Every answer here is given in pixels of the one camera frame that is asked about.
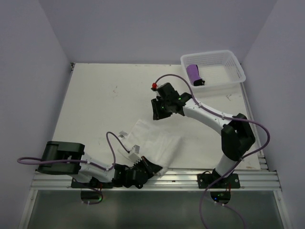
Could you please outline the white towel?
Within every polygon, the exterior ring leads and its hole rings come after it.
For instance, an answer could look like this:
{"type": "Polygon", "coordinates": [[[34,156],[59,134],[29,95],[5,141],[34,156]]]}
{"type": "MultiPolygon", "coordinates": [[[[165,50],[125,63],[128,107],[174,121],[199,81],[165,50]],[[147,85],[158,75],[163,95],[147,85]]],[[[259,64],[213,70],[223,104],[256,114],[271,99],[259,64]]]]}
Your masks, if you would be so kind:
{"type": "Polygon", "coordinates": [[[138,145],[142,156],[161,166],[162,169],[156,173],[158,177],[167,172],[183,142],[180,135],[171,134],[142,119],[135,123],[131,131],[119,132],[119,139],[128,150],[131,150],[134,145],[138,145]]]}

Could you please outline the purple microfiber towel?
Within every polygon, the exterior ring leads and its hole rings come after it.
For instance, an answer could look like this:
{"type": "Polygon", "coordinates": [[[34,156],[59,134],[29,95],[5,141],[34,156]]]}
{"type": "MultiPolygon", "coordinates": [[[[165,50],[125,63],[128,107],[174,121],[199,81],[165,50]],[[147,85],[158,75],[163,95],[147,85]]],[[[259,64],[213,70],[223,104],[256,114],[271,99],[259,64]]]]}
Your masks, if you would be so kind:
{"type": "Polygon", "coordinates": [[[199,75],[199,68],[196,64],[190,64],[186,68],[187,76],[192,86],[204,86],[205,80],[199,75]]]}

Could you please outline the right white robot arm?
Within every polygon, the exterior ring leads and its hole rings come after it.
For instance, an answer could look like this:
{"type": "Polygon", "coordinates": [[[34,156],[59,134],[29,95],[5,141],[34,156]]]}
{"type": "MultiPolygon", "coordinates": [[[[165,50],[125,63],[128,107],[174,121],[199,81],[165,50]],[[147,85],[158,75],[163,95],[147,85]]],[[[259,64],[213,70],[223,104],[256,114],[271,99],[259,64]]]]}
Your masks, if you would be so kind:
{"type": "Polygon", "coordinates": [[[152,91],[156,92],[156,98],[151,100],[153,120],[179,114],[201,122],[220,135],[223,155],[213,170],[212,181],[215,186],[224,187],[229,182],[229,170],[255,143],[246,116],[241,113],[236,116],[221,114],[211,107],[202,108],[193,94],[179,94],[170,83],[161,86],[153,83],[152,91]]]}

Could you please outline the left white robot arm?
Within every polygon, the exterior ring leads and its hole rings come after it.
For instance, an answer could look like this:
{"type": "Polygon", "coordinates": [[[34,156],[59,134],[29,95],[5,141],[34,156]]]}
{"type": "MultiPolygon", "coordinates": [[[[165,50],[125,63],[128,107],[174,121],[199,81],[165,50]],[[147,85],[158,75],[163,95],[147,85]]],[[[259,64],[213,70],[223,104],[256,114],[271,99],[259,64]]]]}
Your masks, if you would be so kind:
{"type": "Polygon", "coordinates": [[[102,169],[97,160],[84,152],[80,143],[49,141],[37,171],[47,175],[69,175],[88,187],[105,188],[135,186],[141,189],[147,181],[162,170],[160,165],[140,156],[132,167],[114,164],[113,169],[102,169]]]}

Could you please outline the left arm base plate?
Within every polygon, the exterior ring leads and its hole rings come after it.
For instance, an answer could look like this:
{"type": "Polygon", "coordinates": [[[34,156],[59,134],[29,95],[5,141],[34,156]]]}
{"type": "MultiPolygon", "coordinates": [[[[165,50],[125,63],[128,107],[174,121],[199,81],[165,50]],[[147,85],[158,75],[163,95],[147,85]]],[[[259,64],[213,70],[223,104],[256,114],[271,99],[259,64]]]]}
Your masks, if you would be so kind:
{"type": "Polygon", "coordinates": [[[113,188],[112,183],[103,183],[98,179],[92,178],[89,183],[81,183],[76,179],[72,179],[71,181],[72,188],[95,188],[95,189],[111,189],[113,188]]]}

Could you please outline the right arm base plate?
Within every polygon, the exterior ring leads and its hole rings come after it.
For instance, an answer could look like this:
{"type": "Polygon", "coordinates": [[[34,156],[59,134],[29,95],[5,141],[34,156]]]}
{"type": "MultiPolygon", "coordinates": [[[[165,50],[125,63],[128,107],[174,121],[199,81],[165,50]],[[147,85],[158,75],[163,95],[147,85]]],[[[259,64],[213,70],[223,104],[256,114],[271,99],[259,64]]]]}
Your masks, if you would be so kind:
{"type": "Polygon", "coordinates": [[[210,188],[240,188],[239,176],[236,173],[231,173],[228,177],[220,178],[220,175],[216,171],[204,171],[203,173],[197,174],[197,183],[199,189],[210,188]]]}

